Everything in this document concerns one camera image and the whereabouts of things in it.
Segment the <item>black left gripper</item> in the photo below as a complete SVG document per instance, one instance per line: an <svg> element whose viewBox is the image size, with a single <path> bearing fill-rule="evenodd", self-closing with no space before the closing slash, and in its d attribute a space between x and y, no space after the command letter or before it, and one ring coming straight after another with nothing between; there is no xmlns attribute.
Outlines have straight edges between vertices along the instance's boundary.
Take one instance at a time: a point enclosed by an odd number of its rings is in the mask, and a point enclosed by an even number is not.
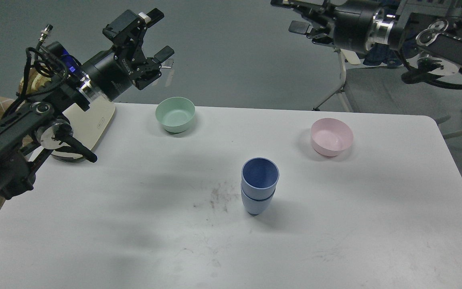
<svg viewBox="0 0 462 289"><path fill-rule="evenodd" d="M175 51L167 45L153 57L145 57L142 44L148 28L163 18L158 8L138 14L126 10L103 28L112 48L100 51L81 68L108 99L116 99L131 86L143 90L161 77L162 63Z"/></svg>

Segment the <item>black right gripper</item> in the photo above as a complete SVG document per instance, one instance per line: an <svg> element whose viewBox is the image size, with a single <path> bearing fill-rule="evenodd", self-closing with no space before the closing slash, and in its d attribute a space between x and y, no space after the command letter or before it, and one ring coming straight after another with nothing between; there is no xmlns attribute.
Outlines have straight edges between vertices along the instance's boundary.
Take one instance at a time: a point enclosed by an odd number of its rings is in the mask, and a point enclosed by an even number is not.
<svg viewBox="0 0 462 289"><path fill-rule="evenodd" d="M310 22L293 20L288 31L309 37L314 44L365 54L373 46L370 31L375 14L380 9L378 2L347 0L334 5L324 0L321 5L298 0L271 0L271 6L295 11L314 11Z"/></svg>

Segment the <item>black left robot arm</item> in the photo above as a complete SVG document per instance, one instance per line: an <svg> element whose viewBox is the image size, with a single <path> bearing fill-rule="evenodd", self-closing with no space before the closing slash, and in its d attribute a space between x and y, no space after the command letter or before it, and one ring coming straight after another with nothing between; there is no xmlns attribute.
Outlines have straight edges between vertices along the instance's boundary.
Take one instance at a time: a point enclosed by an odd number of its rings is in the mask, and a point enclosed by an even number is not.
<svg viewBox="0 0 462 289"><path fill-rule="evenodd" d="M0 119L0 196L10 200L33 190L36 172L53 151L76 153L92 163L97 156L74 136L64 112L77 106L87 112L104 99L112 102L128 88L146 88L161 77L162 64L174 50L165 46L153 57L142 50L149 28L164 18L124 11L102 30L112 46L80 63L59 42L44 46L53 26L26 49L23 86Z"/></svg>

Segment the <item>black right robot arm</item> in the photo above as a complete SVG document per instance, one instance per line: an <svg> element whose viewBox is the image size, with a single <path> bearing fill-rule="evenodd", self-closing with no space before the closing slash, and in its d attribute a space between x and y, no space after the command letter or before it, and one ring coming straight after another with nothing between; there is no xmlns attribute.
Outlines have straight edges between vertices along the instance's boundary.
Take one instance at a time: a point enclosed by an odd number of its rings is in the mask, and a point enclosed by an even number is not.
<svg viewBox="0 0 462 289"><path fill-rule="evenodd" d="M305 22L292 22L290 32L314 44L366 55L376 44L386 45L403 62L407 84L427 83L457 89L439 81L451 64L462 75L462 1L402 0L394 14L372 0L347 0L334 5L297 0L272 0L291 9Z"/></svg>

